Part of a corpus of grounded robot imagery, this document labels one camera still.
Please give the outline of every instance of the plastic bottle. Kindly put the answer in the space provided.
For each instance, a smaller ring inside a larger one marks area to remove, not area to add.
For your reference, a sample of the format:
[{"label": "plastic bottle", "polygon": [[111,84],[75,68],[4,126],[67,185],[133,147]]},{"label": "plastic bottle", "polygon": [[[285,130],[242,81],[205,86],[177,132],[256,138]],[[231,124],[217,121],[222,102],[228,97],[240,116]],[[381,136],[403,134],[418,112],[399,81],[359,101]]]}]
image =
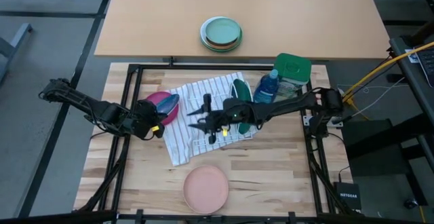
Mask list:
[{"label": "plastic bottle", "polygon": [[268,75],[264,75],[258,84],[253,95],[254,102],[272,103],[279,88],[279,72],[273,69]]}]

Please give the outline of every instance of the light wood desk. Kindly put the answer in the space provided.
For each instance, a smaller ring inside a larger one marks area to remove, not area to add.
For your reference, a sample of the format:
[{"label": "light wood desk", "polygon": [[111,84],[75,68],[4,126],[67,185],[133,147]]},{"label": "light wood desk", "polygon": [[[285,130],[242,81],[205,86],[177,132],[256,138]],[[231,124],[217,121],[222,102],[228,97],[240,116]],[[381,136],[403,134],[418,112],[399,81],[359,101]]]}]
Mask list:
[{"label": "light wood desk", "polygon": [[[121,102],[127,67],[126,63],[111,65],[103,100]],[[138,98],[232,72],[147,69],[142,76]],[[266,71],[242,73],[250,84],[256,84]],[[325,66],[313,66],[311,82],[314,88],[329,87]],[[339,130],[329,131],[341,136]],[[75,208],[82,207],[103,181],[111,140],[110,134],[91,140]],[[323,145],[330,180],[336,181],[338,171],[349,165],[345,147],[334,136],[325,138]],[[219,167],[229,180],[229,198],[217,214],[284,217],[288,216],[289,211],[294,211],[297,217],[316,216],[299,112],[273,118],[252,140],[236,142],[221,150],[195,156],[190,163],[176,167],[172,166],[163,139],[142,141],[133,136],[123,177],[119,212],[134,214],[137,209],[143,209],[144,214],[194,214],[184,202],[182,185],[190,170],[204,164]],[[352,181],[349,169],[342,172],[342,178],[346,182]],[[107,208],[111,207],[113,186],[109,191]],[[323,209],[327,211],[325,189],[320,181],[319,191]]]},{"label": "light wood desk", "polygon": [[[213,16],[241,25],[236,50],[201,44],[199,29]],[[388,40],[373,0],[111,0],[95,55],[384,59]]]}]

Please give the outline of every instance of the black box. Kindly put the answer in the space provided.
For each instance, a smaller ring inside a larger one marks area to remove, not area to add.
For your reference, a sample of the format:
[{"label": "black box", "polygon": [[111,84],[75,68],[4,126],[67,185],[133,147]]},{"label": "black box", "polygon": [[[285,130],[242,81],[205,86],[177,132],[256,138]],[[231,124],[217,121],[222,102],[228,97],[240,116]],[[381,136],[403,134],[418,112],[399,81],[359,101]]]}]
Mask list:
[{"label": "black box", "polygon": [[334,183],[336,192],[352,210],[361,211],[359,185],[353,183]]}]

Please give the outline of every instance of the green plate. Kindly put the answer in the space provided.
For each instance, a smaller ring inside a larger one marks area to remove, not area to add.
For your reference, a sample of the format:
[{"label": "green plate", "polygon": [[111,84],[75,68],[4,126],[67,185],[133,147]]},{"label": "green plate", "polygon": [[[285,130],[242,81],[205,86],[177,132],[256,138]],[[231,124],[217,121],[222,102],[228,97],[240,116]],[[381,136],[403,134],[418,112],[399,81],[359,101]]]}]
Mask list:
[{"label": "green plate", "polygon": [[[241,99],[243,101],[252,101],[252,97],[250,96],[250,90],[245,84],[244,81],[240,79],[235,79],[233,81],[233,87],[231,91],[232,97]],[[238,126],[238,132],[240,134],[245,134],[250,130],[250,124],[241,123]]]},{"label": "green plate", "polygon": [[217,44],[228,44],[233,42],[239,36],[241,28],[238,23],[230,18],[217,18],[205,28],[205,36]]},{"label": "green plate", "polygon": [[240,31],[240,32],[239,32],[239,37],[238,37],[238,40],[237,40],[237,44],[236,44],[235,46],[233,46],[233,47],[227,49],[227,50],[217,50],[217,49],[215,49],[215,48],[211,48],[211,47],[210,47],[206,42],[203,41],[202,37],[200,37],[200,39],[201,39],[202,44],[203,44],[205,47],[207,47],[208,49],[212,50],[212,51],[215,51],[215,52],[229,52],[229,51],[234,50],[236,47],[239,46],[239,44],[240,44],[241,41],[243,40],[243,31]]}]

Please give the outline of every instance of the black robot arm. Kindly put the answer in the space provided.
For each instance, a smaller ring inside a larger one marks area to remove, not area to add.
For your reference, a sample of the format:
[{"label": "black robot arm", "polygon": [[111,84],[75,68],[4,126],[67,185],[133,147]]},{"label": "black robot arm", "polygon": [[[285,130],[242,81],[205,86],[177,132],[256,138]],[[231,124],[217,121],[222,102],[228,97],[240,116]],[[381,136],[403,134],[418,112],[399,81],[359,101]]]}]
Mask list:
[{"label": "black robot arm", "polygon": [[85,118],[101,130],[117,136],[131,134],[146,140],[149,130],[157,138],[163,136],[161,120],[167,115],[158,113],[156,106],[147,100],[139,100],[136,107],[129,110],[114,102],[86,96],[71,88],[66,79],[51,79],[39,97],[49,102],[68,103],[86,113]]},{"label": "black robot arm", "polygon": [[296,98],[286,99],[271,104],[254,103],[239,100],[237,98],[228,98],[223,101],[223,110],[212,111],[211,96],[203,96],[203,106],[190,115],[200,112],[208,112],[205,118],[197,121],[197,124],[189,126],[209,133],[209,143],[216,142],[216,133],[231,124],[247,123],[257,126],[261,129],[263,124],[271,118],[310,109],[317,112],[309,120],[309,134],[313,136],[327,136],[327,123],[333,116],[338,116],[343,111],[342,98],[339,91],[327,88],[315,88],[306,94]]}]

